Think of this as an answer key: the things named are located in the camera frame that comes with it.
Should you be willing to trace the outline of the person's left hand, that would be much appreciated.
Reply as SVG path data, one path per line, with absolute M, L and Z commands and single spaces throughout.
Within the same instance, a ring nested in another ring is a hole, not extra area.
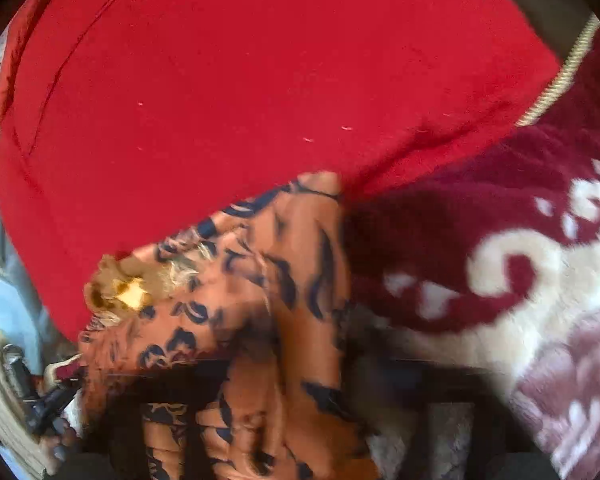
M 48 476 L 56 474 L 68 453 L 75 450 L 80 443 L 80 437 L 67 419 L 57 419 L 61 423 L 61 430 L 54 434 L 44 434 L 38 440 L 38 449 L 42 453 L 45 472 Z

